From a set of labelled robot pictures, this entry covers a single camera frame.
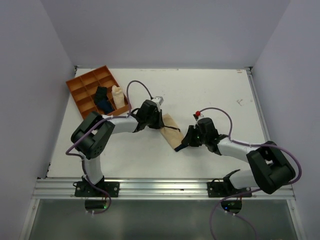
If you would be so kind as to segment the beige underwear with dark trim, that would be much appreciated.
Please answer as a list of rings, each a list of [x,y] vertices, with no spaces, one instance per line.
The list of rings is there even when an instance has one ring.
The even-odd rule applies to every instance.
[[[160,133],[172,147],[175,152],[179,152],[186,146],[182,143],[184,135],[174,119],[167,113],[162,116],[164,127],[160,129]]]

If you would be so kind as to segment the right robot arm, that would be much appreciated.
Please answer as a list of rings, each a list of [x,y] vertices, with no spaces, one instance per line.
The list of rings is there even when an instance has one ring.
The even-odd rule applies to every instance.
[[[212,180],[209,186],[226,196],[232,197],[250,188],[259,188],[270,195],[296,177],[294,168],[274,142],[268,141],[258,146],[237,144],[226,134],[220,134],[208,117],[190,125],[181,141],[182,147],[202,145],[211,153],[232,157],[250,166],[249,170],[236,169],[228,173],[220,182]]]

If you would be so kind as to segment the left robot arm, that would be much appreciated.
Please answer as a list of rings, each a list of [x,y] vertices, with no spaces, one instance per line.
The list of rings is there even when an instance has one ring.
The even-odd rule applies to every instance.
[[[67,156],[80,157],[86,190],[92,196],[103,193],[104,175],[101,170],[100,155],[103,153],[111,135],[119,133],[137,133],[149,127],[161,129],[161,105],[163,97],[156,96],[145,100],[137,112],[124,116],[101,115],[91,112],[71,135],[73,145],[65,152]]]

